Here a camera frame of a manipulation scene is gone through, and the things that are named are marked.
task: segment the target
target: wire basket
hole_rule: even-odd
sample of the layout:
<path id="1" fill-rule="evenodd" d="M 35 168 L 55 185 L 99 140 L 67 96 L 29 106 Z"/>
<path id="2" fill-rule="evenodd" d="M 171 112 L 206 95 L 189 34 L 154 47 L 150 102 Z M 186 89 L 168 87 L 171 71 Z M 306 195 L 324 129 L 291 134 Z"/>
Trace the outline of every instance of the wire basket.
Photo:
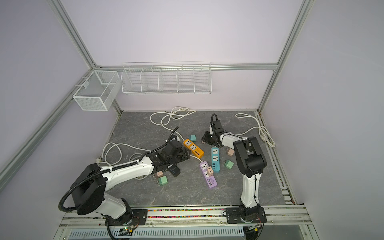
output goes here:
<path id="1" fill-rule="evenodd" d="M 211 93 L 210 66 L 124 66 L 122 91 L 126 94 Z"/>
<path id="2" fill-rule="evenodd" d="M 117 71 L 94 70 L 73 98 L 84 111 L 108 111 L 120 86 Z"/>

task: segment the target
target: power outlet socket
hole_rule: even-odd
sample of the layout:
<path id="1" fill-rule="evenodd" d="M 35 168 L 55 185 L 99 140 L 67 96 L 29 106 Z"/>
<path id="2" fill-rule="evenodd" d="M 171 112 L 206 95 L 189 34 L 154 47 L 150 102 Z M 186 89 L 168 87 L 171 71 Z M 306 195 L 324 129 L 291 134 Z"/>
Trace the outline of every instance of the power outlet socket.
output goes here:
<path id="1" fill-rule="evenodd" d="M 212 189 L 217 186 L 217 182 L 213 175 L 209 176 L 208 169 L 207 169 L 208 167 L 209 166 L 206 161 L 200 163 L 200 169 L 201 169 L 201 172 L 203 173 L 205 181 L 207 182 L 209 189 Z"/>
<path id="2" fill-rule="evenodd" d="M 211 149 L 211 166 L 212 166 L 212 170 L 214 172 L 219 172 L 220 171 L 220 156 L 219 156 L 219 151 L 218 151 L 218 147 L 213 147 Z"/>

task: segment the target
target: white mesh basket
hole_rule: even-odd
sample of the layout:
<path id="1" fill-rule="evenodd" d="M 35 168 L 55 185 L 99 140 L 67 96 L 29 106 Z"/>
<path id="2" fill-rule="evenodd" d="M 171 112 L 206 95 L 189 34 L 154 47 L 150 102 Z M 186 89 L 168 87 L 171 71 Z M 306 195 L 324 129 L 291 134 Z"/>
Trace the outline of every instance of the white mesh basket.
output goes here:
<path id="1" fill-rule="evenodd" d="M 209 65 L 124 68 L 122 91 L 126 94 L 211 93 Z"/>
<path id="2" fill-rule="evenodd" d="M 117 71 L 94 70 L 73 98 L 84 111 L 108 111 L 120 86 Z"/>

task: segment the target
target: blue power strip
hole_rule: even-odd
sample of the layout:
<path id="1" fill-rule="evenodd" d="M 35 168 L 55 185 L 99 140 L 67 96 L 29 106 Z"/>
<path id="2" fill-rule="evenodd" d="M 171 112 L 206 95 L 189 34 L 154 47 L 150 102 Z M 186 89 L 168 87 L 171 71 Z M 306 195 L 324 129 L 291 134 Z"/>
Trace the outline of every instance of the blue power strip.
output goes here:
<path id="1" fill-rule="evenodd" d="M 211 149 L 211 158 L 212 158 L 212 170 L 214 172 L 219 172 L 220 171 L 220 157 L 218 155 L 218 147 L 213 147 Z"/>

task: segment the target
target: orange power strip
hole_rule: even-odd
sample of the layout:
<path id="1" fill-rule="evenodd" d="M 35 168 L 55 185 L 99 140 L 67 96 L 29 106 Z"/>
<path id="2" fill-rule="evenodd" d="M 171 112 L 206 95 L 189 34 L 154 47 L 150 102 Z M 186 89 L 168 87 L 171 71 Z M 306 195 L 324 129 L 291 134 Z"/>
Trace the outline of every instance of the orange power strip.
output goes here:
<path id="1" fill-rule="evenodd" d="M 201 150 L 196 144 L 194 144 L 188 138 L 183 142 L 184 146 L 190 149 L 197 158 L 201 159 L 204 156 L 203 150 Z"/>

